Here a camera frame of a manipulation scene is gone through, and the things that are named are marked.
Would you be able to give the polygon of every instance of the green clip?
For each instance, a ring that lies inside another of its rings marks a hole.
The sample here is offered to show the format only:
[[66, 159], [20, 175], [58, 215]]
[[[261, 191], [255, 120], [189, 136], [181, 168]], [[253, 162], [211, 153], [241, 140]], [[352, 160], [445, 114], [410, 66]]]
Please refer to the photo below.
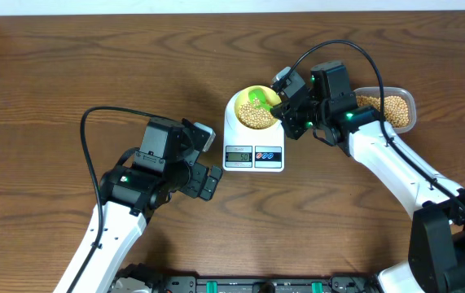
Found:
[[263, 93], [263, 90], [260, 90], [260, 89], [254, 89], [254, 90], [251, 90], [250, 92], [248, 92], [248, 99], [250, 99], [250, 103], [254, 103], [254, 99], [257, 98], [259, 100], [259, 102], [261, 103], [261, 105], [259, 106], [256, 106], [256, 108], [263, 108], [267, 111], [270, 111], [270, 109], [272, 108], [272, 106], [270, 106], [267, 102], [266, 102], [266, 97], [265, 97], [265, 93]]
[[312, 283], [312, 293], [322, 293], [322, 283], [321, 282], [313, 282]]
[[207, 293], [217, 293], [217, 282], [215, 281], [207, 282]]

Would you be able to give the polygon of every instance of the wooden table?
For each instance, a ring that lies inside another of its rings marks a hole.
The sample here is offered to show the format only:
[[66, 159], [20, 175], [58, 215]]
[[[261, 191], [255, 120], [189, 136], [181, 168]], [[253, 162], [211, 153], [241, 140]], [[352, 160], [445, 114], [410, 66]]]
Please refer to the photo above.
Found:
[[[79, 140], [85, 109], [115, 105], [183, 117], [217, 132], [223, 111], [312, 45], [347, 38], [388, 86], [408, 89], [419, 121], [401, 137], [465, 186], [465, 12], [0, 17], [0, 291], [52, 291], [94, 206]], [[344, 46], [300, 66], [345, 61], [353, 88], [376, 85]], [[146, 121], [93, 114], [98, 175], [140, 145]], [[307, 133], [287, 140], [278, 174], [226, 173], [211, 202], [176, 194], [125, 259], [200, 275], [376, 273], [404, 260], [410, 218], [384, 185]]]

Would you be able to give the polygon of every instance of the robotic arm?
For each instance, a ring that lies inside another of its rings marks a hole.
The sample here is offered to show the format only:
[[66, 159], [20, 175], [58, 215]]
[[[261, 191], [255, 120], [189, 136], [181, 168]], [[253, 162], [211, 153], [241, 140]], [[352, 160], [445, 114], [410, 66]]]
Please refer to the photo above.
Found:
[[[272, 88], [286, 100], [271, 112], [282, 121], [287, 137], [298, 139], [312, 129], [321, 142], [339, 146], [347, 156], [367, 166], [413, 219], [408, 261], [378, 275], [381, 291], [465, 290], [465, 212], [433, 182], [463, 204], [465, 190], [422, 160], [388, 122], [384, 122], [383, 133], [379, 113], [370, 106], [358, 107], [348, 72], [340, 61], [313, 67], [311, 76], [311, 88], [290, 68], [273, 79]], [[324, 138], [317, 135], [317, 130], [324, 131]], [[401, 154], [390, 145], [386, 134]], [[427, 181], [419, 170], [433, 180]], [[451, 223], [463, 225], [463, 231], [452, 235]]]
[[[55, 293], [108, 292], [125, 255], [144, 232], [153, 212], [170, 201], [173, 192], [210, 200], [222, 170], [213, 166], [208, 174], [209, 169], [197, 160], [215, 136], [212, 129], [199, 123], [151, 118], [140, 148], [129, 149], [102, 177], [103, 232], [97, 249], [91, 252], [99, 231], [99, 210], [95, 206], [86, 235]], [[132, 155], [132, 166], [125, 167]]]

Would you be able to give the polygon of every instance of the plastic container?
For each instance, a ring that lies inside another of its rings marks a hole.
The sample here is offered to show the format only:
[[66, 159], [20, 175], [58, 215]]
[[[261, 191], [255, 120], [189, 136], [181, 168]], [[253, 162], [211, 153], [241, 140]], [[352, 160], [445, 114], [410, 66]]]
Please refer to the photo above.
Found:
[[[380, 98], [380, 92], [379, 92], [378, 86], [363, 87], [363, 88], [356, 89], [354, 92], [357, 96], [365, 95], [365, 96]], [[417, 109], [415, 108], [415, 101], [413, 100], [413, 96], [407, 90], [396, 88], [396, 87], [385, 86], [384, 97], [386, 98], [389, 96], [399, 96], [403, 100], [406, 101], [406, 104], [408, 105], [408, 119], [410, 121], [410, 123], [406, 127], [398, 127], [398, 128], [393, 128], [393, 129], [395, 130], [396, 133], [406, 133], [410, 131], [413, 128], [413, 126], [415, 126], [415, 123], [417, 123]]]

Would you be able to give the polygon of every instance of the scale control panel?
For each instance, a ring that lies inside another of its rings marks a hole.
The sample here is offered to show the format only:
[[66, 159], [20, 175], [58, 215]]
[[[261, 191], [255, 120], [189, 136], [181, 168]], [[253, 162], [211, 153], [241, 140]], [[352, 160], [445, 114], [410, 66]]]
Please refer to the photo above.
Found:
[[226, 168], [283, 168], [283, 148], [280, 146], [226, 146]]

